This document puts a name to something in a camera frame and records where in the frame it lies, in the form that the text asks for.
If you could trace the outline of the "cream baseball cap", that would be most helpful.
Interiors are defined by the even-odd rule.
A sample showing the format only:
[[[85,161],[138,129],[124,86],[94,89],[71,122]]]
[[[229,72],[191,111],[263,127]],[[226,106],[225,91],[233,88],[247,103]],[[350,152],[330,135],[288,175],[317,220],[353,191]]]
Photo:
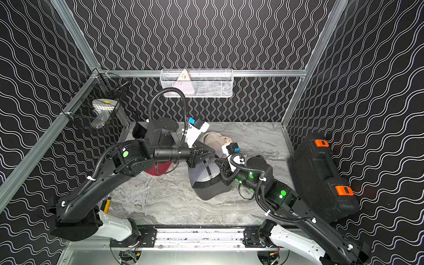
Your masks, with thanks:
[[[227,158],[229,155],[226,147],[233,142],[231,138],[223,136],[221,133],[215,131],[206,133],[202,141],[204,144],[214,149],[216,156],[222,159]]]

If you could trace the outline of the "red baseball cap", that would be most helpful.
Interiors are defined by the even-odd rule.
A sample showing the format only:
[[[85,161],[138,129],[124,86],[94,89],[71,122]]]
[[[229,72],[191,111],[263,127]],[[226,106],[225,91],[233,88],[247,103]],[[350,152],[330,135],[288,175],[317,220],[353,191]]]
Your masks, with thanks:
[[[171,170],[172,162],[155,163],[145,172],[151,176],[161,176]]]

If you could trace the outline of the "navy baseball cap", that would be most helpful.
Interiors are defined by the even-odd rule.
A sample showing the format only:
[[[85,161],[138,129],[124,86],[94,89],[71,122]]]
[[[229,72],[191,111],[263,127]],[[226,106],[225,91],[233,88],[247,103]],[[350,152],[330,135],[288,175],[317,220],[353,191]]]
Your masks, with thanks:
[[[132,129],[132,137],[134,139],[143,139],[147,133],[147,129],[139,122],[135,122]]]

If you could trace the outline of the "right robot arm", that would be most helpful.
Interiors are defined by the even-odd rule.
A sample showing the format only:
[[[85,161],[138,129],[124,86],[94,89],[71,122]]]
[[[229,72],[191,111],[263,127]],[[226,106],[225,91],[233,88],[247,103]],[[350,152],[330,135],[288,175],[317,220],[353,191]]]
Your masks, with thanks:
[[[369,259],[366,243],[348,239],[320,218],[297,192],[275,179],[262,156],[245,161],[235,152],[216,163],[225,181],[254,192],[266,216],[257,232],[261,245],[285,248],[316,265],[364,265]]]

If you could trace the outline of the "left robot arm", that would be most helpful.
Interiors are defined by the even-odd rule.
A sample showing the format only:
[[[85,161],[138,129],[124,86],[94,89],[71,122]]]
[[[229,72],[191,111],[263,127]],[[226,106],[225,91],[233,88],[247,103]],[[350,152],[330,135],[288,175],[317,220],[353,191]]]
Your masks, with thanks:
[[[152,109],[155,101],[165,93],[175,92],[183,102],[184,132],[178,137],[178,123],[170,118],[154,119]],[[196,141],[187,142],[189,136],[188,104],[184,93],[174,87],[156,93],[148,106],[146,126],[136,124],[133,139],[110,145],[101,154],[92,175],[70,194],[54,196],[49,201],[50,235],[80,241],[99,232],[106,222],[100,218],[98,203],[123,183],[139,173],[158,169],[160,163],[185,161],[195,168],[215,152]]]

